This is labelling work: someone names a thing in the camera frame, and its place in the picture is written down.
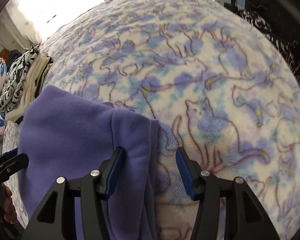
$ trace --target black and white patterned cloth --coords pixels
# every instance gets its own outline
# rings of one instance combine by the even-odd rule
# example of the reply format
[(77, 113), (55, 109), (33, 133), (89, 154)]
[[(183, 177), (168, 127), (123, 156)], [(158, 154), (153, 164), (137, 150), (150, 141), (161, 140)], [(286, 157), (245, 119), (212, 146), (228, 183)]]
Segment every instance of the black and white patterned cloth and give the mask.
[(271, 29), (270, 23), (268, 23), (263, 17), (261, 17), (255, 11), (239, 10), (237, 12), (241, 18), (245, 19), (251, 25), (258, 28), (264, 36), (276, 47), (276, 49), (281, 53), (281, 55), (286, 60), (288, 66), (294, 75), (297, 76), (297, 71), (300, 68), (300, 62), (294, 57), (294, 49), (298, 44), (297, 41), (289, 42), (279, 38)]
[(35, 46), (28, 50), (12, 64), (0, 96), (0, 113), (10, 112), (18, 103), (23, 93), (23, 81), (29, 67), (39, 53), (38, 49), (39, 46)]

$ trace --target human hand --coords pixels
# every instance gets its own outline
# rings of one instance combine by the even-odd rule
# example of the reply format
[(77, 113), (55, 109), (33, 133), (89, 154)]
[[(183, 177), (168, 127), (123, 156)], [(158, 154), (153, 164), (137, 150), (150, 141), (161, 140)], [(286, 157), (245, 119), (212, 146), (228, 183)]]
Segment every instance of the human hand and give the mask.
[(4, 201), (4, 205), (3, 205), (4, 219), (7, 222), (10, 222), (11, 224), (15, 224), (18, 218), (17, 218), (16, 208), (14, 207), (11, 198), (12, 192), (7, 186), (5, 187), (6, 187), (6, 200)]

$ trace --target black clamp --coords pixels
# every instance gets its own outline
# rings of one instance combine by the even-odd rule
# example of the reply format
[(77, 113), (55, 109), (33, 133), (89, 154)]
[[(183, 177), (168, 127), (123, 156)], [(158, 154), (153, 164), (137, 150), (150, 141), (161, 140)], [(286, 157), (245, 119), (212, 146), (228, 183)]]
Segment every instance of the black clamp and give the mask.
[(220, 197), (226, 198), (225, 240), (280, 240), (258, 198), (241, 177), (233, 181), (217, 178), (190, 160), (180, 147), (176, 162), (186, 193), (199, 200), (191, 240), (216, 240)]
[(0, 239), (19, 240), (24, 232), (24, 228), (17, 222), (15, 225), (8, 223), (4, 219), (3, 204), (6, 199), (4, 182), (10, 176), (28, 166), (29, 159), (26, 154), (17, 155), (18, 148), (0, 156)]
[(108, 200), (114, 193), (124, 152), (117, 147), (111, 159), (82, 178), (57, 178), (33, 213), (22, 240), (76, 240), (75, 197), (81, 198), (84, 239), (110, 240), (101, 200)]

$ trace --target white folded cloth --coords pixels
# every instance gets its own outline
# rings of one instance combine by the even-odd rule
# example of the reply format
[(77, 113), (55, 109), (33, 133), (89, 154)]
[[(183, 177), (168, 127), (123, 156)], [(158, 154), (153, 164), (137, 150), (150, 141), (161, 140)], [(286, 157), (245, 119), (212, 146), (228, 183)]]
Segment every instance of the white folded cloth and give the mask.
[(48, 57), (46, 52), (39, 52), (34, 59), (23, 83), (23, 94), (15, 107), (6, 114), (6, 121), (16, 122), (16, 120), (24, 115), (25, 110), (34, 100), (34, 94), (37, 89), (36, 81), (44, 72), (49, 60), (50, 57)]

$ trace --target fleece blanket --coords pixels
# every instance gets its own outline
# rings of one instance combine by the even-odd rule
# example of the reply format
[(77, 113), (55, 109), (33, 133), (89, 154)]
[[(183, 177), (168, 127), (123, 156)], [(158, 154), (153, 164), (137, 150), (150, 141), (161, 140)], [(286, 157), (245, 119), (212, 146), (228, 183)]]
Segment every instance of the fleece blanket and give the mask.
[[(98, 104), (47, 86), (25, 111), (20, 134), (18, 153), (29, 157), (28, 168), (19, 174), (28, 215), (58, 177), (81, 178), (121, 146), (126, 154), (118, 184), (103, 202), (110, 238), (154, 239), (158, 129), (158, 120), (133, 110), (114, 109), (111, 103)], [(75, 203), (75, 215), (77, 239), (83, 240), (80, 202)]]
[[(46, 84), (160, 121), (158, 239), (190, 239), (195, 222), (198, 203), (175, 161), (180, 146), (221, 178), (243, 177), (282, 240), (298, 230), (300, 88), (252, 25), (212, 0), (111, 0), (60, 28), (42, 50), (54, 59)], [(18, 145), (19, 129), (8, 122), (4, 150)], [(224, 210), (221, 202), (218, 240)]]

